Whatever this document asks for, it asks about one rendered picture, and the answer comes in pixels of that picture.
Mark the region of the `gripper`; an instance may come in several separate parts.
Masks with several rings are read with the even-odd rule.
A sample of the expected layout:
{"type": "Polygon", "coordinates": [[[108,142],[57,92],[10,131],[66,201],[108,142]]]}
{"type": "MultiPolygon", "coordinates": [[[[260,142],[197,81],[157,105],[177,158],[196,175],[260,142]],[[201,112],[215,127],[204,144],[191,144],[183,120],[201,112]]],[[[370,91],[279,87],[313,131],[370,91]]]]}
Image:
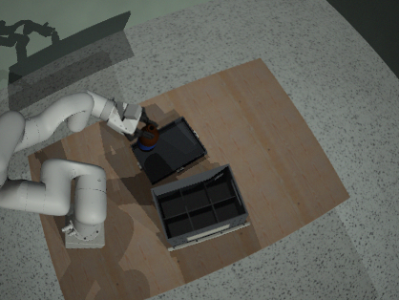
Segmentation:
{"type": "Polygon", "coordinates": [[[135,119],[124,119],[122,121],[122,115],[128,103],[117,101],[107,119],[107,124],[110,128],[117,131],[119,134],[125,136],[129,141],[132,141],[138,137],[144,137],[146,139],[153,139],[155,135],[141,131],[137,128],[138,121],[146,123],[146,125],[153,124],[158,128],[158,124],[154,121],[149,120],[145,113],[145,108],[142,107],[142,114],[140,113],[138,120],[135,119]],[[121,126],[121,127],[120,127],[121,126]],[[122,132],[120,132],[122,131],[122,132]],[[132,136],[132,134],[134,135],[132,136]],[[131,134],[131,135],[130,135],[131,134]]]}

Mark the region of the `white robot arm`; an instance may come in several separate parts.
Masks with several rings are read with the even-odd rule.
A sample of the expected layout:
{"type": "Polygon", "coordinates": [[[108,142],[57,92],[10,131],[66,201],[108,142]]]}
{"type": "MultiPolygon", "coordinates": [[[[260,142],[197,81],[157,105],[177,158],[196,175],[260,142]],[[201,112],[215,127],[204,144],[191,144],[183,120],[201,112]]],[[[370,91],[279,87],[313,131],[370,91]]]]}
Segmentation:
{"type": "Polygon", "coordinates": [[[70,230],[69,237],[73,235],[82,241],[94,239],[107,216],[106,173],[102,167],[48,159],[41,166],[39,182],[33,182],[10,180],[9,165],[13,153],[46,141],[66,118],[72,132],[82,131],[90,115],[107,121],[114,99],[83,88],[79,93],[59,98],[33,117],[24,118],[14,110],[3,113],[0,116],[0,207],[64,216],[70,210],[74,179],[74,210],[61,230],[70,230]]]}

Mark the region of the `brown bottle with blue label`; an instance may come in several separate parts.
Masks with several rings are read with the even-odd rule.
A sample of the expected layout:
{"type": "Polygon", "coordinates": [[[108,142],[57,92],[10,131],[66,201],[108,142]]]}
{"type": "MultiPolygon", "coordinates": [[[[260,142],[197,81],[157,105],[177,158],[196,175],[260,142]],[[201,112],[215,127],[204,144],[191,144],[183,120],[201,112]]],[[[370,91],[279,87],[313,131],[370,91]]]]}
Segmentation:
{"type": "Polygon", "coordinates": [[[144,137],[138,137],[137,142],[136,142],[139,150],[141,150],[143,152],[151,152],[155,148],[158,138],[159,138],[158,129],[156,129],[155,125],[150,124],[149,126],[142,127],[140,130],[147,131],[147,132],[155,135],[155,137],[153,139],[146,139],[144,137]]]}

